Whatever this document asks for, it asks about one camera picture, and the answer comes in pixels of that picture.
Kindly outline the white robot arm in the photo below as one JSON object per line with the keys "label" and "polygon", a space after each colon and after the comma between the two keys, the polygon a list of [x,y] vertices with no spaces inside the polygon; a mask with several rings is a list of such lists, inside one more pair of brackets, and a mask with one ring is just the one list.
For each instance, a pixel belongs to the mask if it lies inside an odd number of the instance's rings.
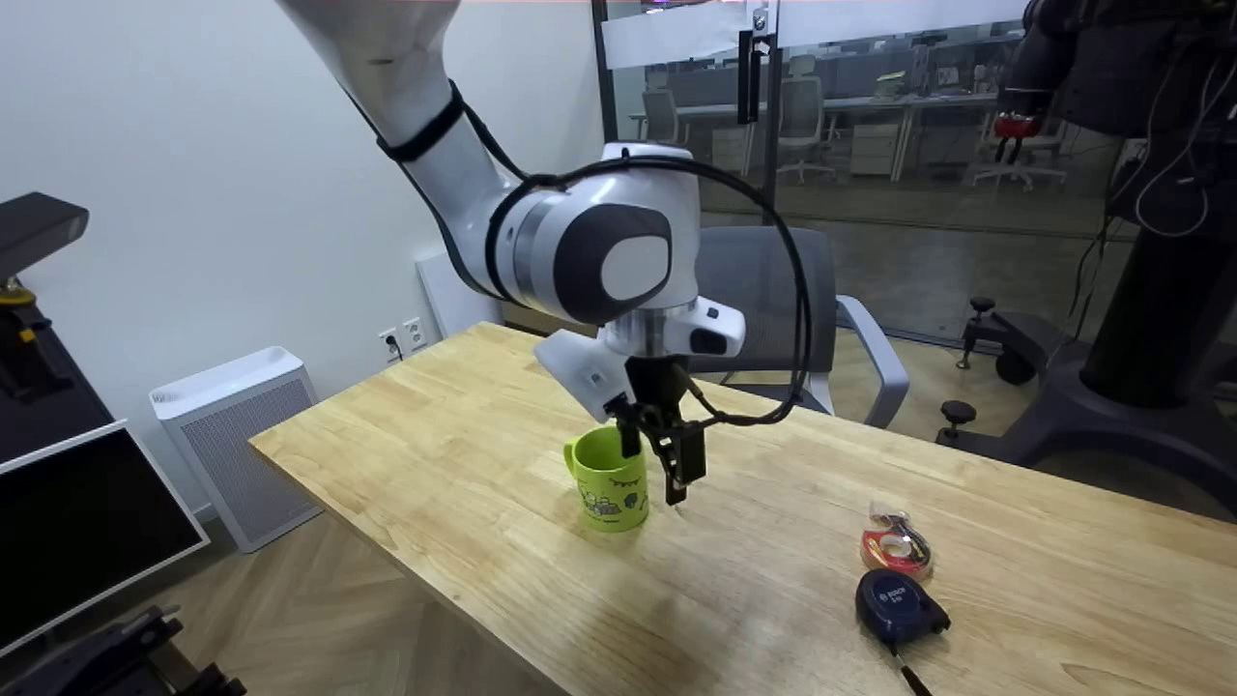
{"label": "white robot arm", "polygon": [[428,207],[451,273],[559,331],[537,363],[619,450],[652,447],[665,499],[706,472],[681,417],[688,363],[739,355],[746,319],[700,289],[700,167],[681,148],[606,142],[575,176],[523,176],[445,70],[461,0],[273,0],[380,153]]}

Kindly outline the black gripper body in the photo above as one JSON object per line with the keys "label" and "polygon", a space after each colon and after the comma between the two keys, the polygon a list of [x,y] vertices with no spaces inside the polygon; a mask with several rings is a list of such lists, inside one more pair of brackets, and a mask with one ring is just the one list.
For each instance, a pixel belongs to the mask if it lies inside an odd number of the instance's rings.
{"label": "black gripper body", "polygon": [[643,447],[652,447],[659,462],[669,447],[684,447],[688,489],[706,472],[702,426],[681,413],[681,400],[692,389],[684,361],[632,361],[632,391],[606,403],[625,403],[639,410]]}

